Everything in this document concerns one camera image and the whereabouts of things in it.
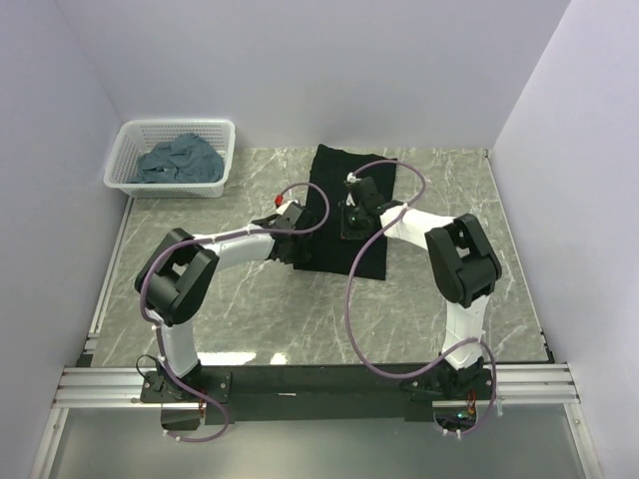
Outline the black t shirt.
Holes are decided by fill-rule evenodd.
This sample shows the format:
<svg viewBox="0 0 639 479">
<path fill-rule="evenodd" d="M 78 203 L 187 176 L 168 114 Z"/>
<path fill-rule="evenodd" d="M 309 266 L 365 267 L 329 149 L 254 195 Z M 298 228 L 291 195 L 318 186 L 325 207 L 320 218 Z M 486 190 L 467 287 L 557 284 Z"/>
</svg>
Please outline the black t shirt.
<svg viewBox="0 0 639 479">
<path fill-rule="evenodd" d="M 330 213 L 321 229 L 314 232 L 308 242 L 310 259 L 306 262 L 294 263 L 294 269 L 330 272 L 348 275 L 351 264 L 366 239 L 350 240 L 340 237 L 339 203 L 346 199 L 344 182 L 348 173 L 372 163 L 387 160 L 375 154 L 352 154 L 344 150 L 334 149 L 320 144 L 317 148 L 310 169 L 310 183 L 320 187 L 326 194 Z M 392 200 L 396 166 L 381 165 L 366 169 L 364 172 L 374 179 L 377 190 L 386 201 Z M 306 206 L 314 216 L 314 222 L 321 220 L 325 213 L 325 205 L 320 193 L 309 189 Z M 372 244 L 360 260 L 355 275 L 357 277 L 386 279 L 387 239 L 381 237 Z"/>
</svg>

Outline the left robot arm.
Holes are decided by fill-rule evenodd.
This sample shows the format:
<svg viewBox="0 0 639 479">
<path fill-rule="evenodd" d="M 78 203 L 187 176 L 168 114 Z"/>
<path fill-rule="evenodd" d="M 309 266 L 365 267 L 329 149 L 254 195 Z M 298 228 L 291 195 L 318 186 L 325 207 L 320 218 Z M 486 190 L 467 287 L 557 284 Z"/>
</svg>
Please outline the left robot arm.
<svg viewBox="0 0 639 479">
<path fill-rule="evenodd" d="M 143 318 L 155 329 L 158 373 L 173 398 L 186 401 L 205 391 L 193 322 L 214 274 L 252 261 L 291 264 L 306 258 L 315 226 L 311 210 L 291 201 L 241 229 L 194 236 L 177 228 L 164 237 L 134 288 Z"/>
</svg>

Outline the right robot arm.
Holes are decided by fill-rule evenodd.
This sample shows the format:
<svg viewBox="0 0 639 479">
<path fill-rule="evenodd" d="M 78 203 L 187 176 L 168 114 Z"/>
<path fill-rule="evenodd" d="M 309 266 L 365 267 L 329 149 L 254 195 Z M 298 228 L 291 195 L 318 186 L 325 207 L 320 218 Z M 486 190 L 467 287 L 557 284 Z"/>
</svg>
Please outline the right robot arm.
<svg viewBox="0 0 639 479">
<path fill-rule="evenodd" d="M 483 322 L 502 267 L 479 219 L 472 214 L 439 216 L 409 203 L 386 201 L 372 178 L 354 174 L 347 177 L 346 190 L 343 229 L 349 234 L 368 235 L 350 267 L 344 299 L 346 333 L 363 365 L 389 379 L 428 379 L 434 391 L 447 398 L 459 398 L 477 385 L 491 382 L 493 377 L 483 371 L 487 351 Z M 355 270 L 366 250 L 381 237 L 425 250 L 435 285 L 445 299 L 443 350 L 431 363 L 411 373 L 391 373 L 373 365 L 356 344 L 350 324 Z"/>
</svg>

